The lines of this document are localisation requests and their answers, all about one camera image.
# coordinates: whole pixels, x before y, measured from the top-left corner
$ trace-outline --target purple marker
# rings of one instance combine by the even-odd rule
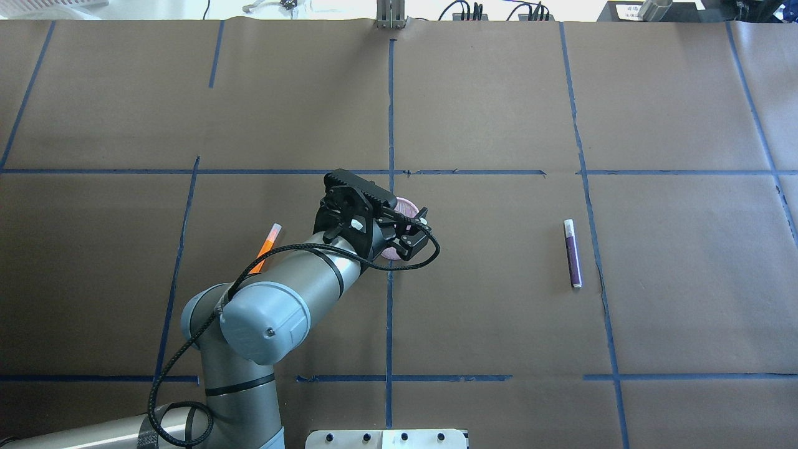
[[[568,251],[568,271],[571,272],[571,286],[582,288],[582,269],[579,267],[579,253],[576,251],[576,231],[574,221],[565,220],[565,249]]]

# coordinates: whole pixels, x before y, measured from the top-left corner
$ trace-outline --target white label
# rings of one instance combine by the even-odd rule
[[[641,22],[638,13],[640,12],[640,5],[615,5],[618,11],[618,18],[621,20],[635,20]]]

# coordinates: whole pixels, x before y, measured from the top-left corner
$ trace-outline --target orange marker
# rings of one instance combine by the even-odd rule
[[[271,231],[269,231],[269,236],[266,237],[266,241],[263,242],[263,247],[261,247],[260,252],[258,253],[258,257],[261,257],[262,255],[266,254],[267,252],[271,251],[271,247],[273,247],[275,245],[275,241],[277,240],[277,235],[280,234],[281,230],[282,230],[282,226],[280,226],[279,224],[275,223],[274,225],[272,225]],[[261,260],[261,262],[259,264],[257,264],[252,269],[252,271],[250,271],[250,274],[259,273],[261,268],[263,268],[263,262],[266,262],[266,261],[265,260]]]

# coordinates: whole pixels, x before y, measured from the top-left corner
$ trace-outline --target white bracket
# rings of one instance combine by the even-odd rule
[[[377,28],[405,28],[405,0],[377,0]]]
[[[305,449],[468,449],[466,435],[457,429],[314,431]]]

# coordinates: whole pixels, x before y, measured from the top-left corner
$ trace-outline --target white plastic basket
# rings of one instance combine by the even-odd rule
[[[55,5],[61,6],[91,6],[108,5],[109,0],[0,0],[0,15],[12,18],[14,16],[33,13]]]

